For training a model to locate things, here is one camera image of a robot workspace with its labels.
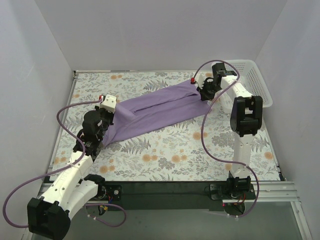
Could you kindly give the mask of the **purple t shirt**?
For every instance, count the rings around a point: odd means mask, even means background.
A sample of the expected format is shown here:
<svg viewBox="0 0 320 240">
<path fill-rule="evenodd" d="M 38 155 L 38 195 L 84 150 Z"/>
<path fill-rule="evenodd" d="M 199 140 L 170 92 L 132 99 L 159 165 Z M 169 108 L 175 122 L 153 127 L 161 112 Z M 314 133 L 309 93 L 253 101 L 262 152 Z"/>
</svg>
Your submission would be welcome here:
<svg viewBox="0 0 320 240">
<path fill-rule="evenodd" d="M 116 104 L 113 125 L 103 145 L 128 140 L 204 115 L 209 105 L 194 85 L 184 81 Z"/>
</svg>

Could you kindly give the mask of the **white plastic basket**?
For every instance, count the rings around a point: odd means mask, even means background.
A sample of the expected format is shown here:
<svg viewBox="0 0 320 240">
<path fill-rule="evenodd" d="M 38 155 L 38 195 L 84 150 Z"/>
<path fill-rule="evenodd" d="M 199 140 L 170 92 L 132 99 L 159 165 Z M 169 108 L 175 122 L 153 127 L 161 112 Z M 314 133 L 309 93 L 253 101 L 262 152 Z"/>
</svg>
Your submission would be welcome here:
<svg viewBox="0 0 320 240">
<path fill-rule="evenodd" d="M 261 75 L 261 72 L 254 61 L 249 59 L 234 59 L 226 60 L 226 62 L 230 63 L 238 70 L 240 74 L 240 79 L 238 81 L 248 92 L 250 92 L 253 96 L 262 97 L 263 108 L 268 108 L 272 106 L 272 97 Z M 224 93 L 219 98 L 223 111 L 226 114 L 231 113 L 234 102 L 234 100 L 229 97 L 228 93 L 229 91 Z"/>
</svg>

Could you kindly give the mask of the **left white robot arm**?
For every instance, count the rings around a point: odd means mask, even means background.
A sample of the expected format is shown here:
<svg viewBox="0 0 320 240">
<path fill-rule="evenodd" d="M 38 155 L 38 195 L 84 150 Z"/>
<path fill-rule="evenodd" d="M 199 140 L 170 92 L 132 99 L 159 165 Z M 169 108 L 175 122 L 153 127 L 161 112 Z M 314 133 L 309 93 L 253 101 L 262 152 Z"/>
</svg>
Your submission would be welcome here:
<svg viewBox="0 0 320 240">
<path fill-rule="evenodd" d="M 72 218 L 85 203 L 91 198 L 101 200 L 106 196 L 106 187 L 100 183 L 104 178 L 85 176 L 85 173 L 104 146 L 103 138 L 113 124 L 114 113 L 114 110 L 96 107 L 84 115 L 67 168 L 39 198 L 32 198 L 27 204 L 30 232 L 62 240 Z"/>
</svg>

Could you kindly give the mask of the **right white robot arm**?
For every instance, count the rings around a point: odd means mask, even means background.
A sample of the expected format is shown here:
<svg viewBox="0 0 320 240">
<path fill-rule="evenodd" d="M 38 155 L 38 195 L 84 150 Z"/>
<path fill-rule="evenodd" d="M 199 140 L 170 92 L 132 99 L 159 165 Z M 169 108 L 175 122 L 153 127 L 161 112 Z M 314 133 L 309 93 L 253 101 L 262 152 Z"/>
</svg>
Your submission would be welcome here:
<svg viewBox="0 0 320 240">
<path fill-rule="evenodd" d="M 228 178 L 209 186 L 213 200 L 244 201 L 253 194 L 250 168 L 251 150 L 255 135 L 262 126 L 263 99 L 253 95 L 239 82 L 240 73 L 235 67 L 227 70 L 225 61 L 211 61 L 212 76 L 193 77 L 202 101 L 215 102 L 222 94 L 232 100 L 230 128 L 234 133 L 234 154 L 230 161 Z"/>
</svg>

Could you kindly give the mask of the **floral patterned table mat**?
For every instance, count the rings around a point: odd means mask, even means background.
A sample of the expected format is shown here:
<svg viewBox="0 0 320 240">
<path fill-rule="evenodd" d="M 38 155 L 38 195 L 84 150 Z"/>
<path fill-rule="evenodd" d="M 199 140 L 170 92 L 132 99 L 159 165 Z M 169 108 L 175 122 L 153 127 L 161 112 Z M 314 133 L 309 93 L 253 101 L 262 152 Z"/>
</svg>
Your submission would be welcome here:
<svg viewBox="0 0 320 240">
<path fill-rule="evenodd" d="M 52 168 L 69 160 L 73 135 L 82 127 L 92 100 L 110 94 L 118 102 L 176 85 L 191 72 L 80 73 L 75 80 L 65 126 L 55 151 Z M 230 116 L 216 102 L 207 118 L 192 118 L 103 149 L 88 172 L 107 181 L 224 181 L 234 156 L 234 133 Z"/>
</svg>

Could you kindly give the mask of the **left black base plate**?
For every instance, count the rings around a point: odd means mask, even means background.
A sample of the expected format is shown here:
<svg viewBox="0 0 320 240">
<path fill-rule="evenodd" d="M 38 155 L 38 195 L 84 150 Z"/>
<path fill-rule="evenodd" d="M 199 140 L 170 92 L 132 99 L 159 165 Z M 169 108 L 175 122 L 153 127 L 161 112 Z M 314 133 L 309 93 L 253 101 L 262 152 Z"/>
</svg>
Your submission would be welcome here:
<svg viewBox="0 0 320 240">
<path fill-rule="evenodd" d="M 108 201 L 120 201 L 122 197 L 122 186 L 119 184 L 105 184 L 102 187 L 102 199 Z"/>
</svg>

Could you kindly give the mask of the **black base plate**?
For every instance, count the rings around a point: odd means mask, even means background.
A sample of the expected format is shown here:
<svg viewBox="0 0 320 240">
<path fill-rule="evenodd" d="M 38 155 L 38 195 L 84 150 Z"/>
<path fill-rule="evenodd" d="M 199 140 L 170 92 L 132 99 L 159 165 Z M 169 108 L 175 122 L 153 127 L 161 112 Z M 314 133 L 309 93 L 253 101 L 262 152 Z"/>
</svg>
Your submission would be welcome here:
<svg viewBox="0 0 320 240">
<path fill-rule="evenodd" d="M 102 187 L 102 199 L 108 201 L 120 201 L 122 197 L 122 186 L 119 184 L 105 184 Z"/>
<path fill-rule="evenodd" d="M 224 182 L 212 183 L 204 188 L 204 192 L 212 200 L 254 200 L 256 198 L 256 192 L 254 185 L 250 184 L 249 190 L 240 190 L 239 192 L 231 192 L 227 189 L 227 185 Z"/>
</svg>

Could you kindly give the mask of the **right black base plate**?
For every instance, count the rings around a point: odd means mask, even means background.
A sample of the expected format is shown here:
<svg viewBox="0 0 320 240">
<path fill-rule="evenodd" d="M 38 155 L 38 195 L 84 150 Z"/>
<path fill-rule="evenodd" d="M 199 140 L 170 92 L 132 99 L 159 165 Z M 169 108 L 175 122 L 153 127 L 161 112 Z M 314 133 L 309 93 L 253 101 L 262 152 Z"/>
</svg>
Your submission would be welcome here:
<svg viewBox="0 0 320 240">
<path fill-rule="evenodd" d="M 256 192 L 254 185 L 250 184 L 249 190 L 240 190 L 239 192 L 231 192 L 227 189 L 227 185 L 224 182 L 212 183 L 204 188 L 204 192 L 212 200 L 254 200 L 256 198 Z"/>
</svg>

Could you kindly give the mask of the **aluminium frame rail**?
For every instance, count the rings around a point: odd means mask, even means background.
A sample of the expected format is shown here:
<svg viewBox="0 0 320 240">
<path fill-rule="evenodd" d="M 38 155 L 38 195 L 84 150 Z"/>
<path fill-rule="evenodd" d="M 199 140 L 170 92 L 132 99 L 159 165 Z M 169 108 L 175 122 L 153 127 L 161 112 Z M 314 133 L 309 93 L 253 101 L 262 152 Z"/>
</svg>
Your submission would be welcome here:
<svg viewBox="0 0 320 240">
<path fill-rule="evenodd" d="M 107 185 L 121 185 L 121 199 L 126 196 L 207 195 L 204 188 L 221 181 L 110 181 Z M 290 181 L 262 181 L 251 183 L 259 202 L 298 202 L 300 197 Z"/>
</svg>

